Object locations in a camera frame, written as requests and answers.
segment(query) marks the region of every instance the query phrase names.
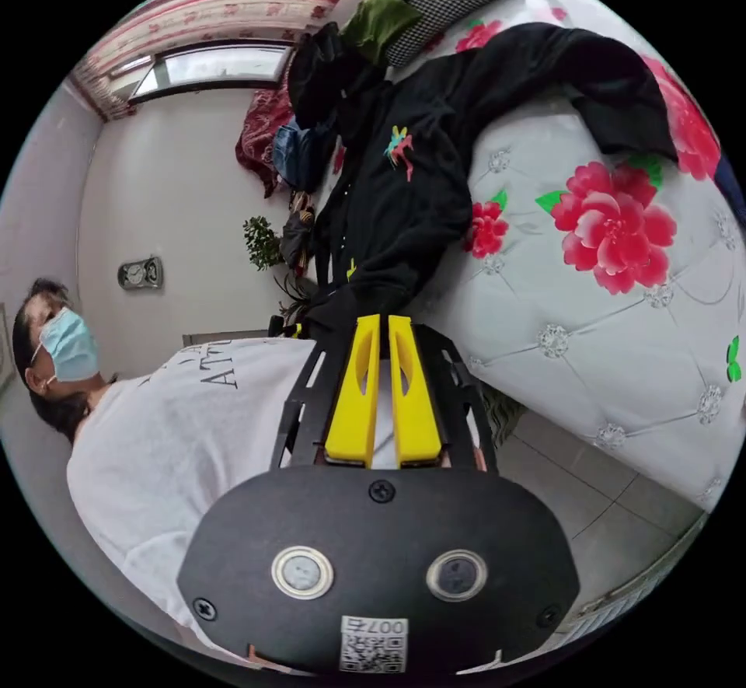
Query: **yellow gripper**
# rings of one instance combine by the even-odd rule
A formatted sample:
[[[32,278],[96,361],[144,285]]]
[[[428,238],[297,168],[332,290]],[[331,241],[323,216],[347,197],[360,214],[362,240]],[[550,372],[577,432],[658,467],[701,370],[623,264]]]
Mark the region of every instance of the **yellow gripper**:
[[[433,465],[440,458],[441,440],[410,318],[389,317],[389,350],[397,464]],[[371,467],[380,352],[380,316],[358,318],[326,437],[328,462]]]

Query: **green cloth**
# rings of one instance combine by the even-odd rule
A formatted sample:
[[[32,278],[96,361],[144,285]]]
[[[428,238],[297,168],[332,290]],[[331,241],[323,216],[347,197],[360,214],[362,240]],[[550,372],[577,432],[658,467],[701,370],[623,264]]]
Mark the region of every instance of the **green cloth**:
[[[528,408],[505,393],[495,390],[486,382],[481,382],[480,386],[482,388],[482,403],[492,431],[492,443],[497,449],[515,431],[519,419]]]
[[[341,36],[372,64],[385,68],[386,48],[422,15],[403,0],[363,0],[357,5]]]

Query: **face mask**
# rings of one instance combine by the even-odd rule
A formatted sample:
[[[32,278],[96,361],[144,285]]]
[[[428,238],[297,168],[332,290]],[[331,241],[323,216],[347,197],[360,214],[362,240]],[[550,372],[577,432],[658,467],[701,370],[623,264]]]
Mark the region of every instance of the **face mask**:
[[[36,357],[44,346],[52,357],[58,382],[80,382],[99,373],[99,349],[83,318],[63,307],[41,329]]]

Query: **colorful logo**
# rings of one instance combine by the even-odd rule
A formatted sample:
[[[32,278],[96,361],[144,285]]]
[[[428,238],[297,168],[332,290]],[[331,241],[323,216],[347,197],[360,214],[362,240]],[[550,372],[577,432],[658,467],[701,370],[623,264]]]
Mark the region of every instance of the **colorful logo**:
[[[391,130],[391,141],[386,147],[386,151],[383,152],[385,156],[389,158],[393,167],[399,164],[401,159],[406,167],[406,182],[409,183],[412,180],[412,172],[414,166],[410,162],[409,157],[404,154],[405,149],[412,149],[412,137],[406,133],[406,127],[399,132],[397,126]]]

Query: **red floral curtain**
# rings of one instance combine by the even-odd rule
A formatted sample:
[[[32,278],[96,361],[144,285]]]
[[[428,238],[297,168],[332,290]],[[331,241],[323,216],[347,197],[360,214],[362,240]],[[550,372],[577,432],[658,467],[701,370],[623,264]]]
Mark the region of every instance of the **red floral curtain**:
[[[104,120],[131,114],[107,74],[142,56],[210,40],[295,42],[323,24],[339,0],[150,0],[106,34],[72,78]]]

